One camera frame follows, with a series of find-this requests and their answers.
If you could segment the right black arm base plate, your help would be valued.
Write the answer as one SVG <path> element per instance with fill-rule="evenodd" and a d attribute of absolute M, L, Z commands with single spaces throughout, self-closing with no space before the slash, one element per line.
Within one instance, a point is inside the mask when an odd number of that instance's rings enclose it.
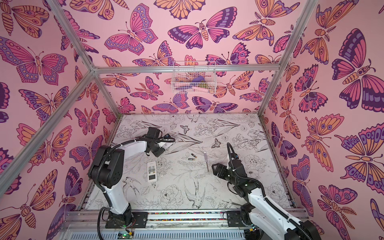
<path fill-rule="evenodd" d="M 229 227 L 251 227 L 249 219 L 242 215 L 241 211 L 227 211 L 226 219 Z"/>

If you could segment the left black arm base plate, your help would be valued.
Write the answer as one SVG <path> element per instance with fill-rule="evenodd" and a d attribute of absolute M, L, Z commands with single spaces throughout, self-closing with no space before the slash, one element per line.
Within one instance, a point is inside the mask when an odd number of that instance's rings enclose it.
<path fill-rule="evenodd" d="M 134 229 L 144 229 L 147 225 L 148 212 L 129 212 L 125 215 L 117 215 L 109 212 L 106 229 L 125 229 L 133 224 Z"/>

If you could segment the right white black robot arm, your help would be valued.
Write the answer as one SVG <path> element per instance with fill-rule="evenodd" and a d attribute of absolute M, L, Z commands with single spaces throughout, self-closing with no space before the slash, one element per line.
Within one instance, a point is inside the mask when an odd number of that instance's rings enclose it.
<path fill-rule="evenodd" d="M 213 174 L 226 180 L 233 191 L 246 203 L 241 206 L 242 220 L 246 226 L 255 226 L 272 240 L 320 240 L 313 223 L 302 221 L 279 206 L 265 191 L 263 184 L 248 177 L 239 155 L 227 143 L 228 164 L 212 165 Z"/>

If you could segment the clear handle screwdriver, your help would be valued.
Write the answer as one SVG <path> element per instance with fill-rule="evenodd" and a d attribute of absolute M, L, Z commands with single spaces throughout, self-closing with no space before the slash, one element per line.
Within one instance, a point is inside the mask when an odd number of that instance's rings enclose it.
<path fill-rule="evenodd" d="M 208 154 L 207 152 L 204 152 L 204 159 L 205 159 L 205 163 L 206 163 L 206 167 L 207 167 L 207 172 L 210 171 L 210 167 L 209 167 L 209 161 L 208 161 Z"/>

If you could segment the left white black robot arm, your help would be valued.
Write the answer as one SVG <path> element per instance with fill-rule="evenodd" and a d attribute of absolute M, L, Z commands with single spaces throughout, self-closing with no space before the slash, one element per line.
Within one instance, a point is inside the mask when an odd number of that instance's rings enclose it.
<path fill-rule="evenodd" d="M 106 227 L 127 227 L 134 221 L 132 207 L 123 191 L 123 168 L 125 160 L 145 153 L 155 157 L 162 155 L 176 139 L 169 134 L 161 135 L 158 128 L 150 127 L 143 136 L 125 141 L 114 146 L 101 146 L 91 164 L 88 177 L 101 190 L 108 206 L 100 213 L 108 211 Z"/>

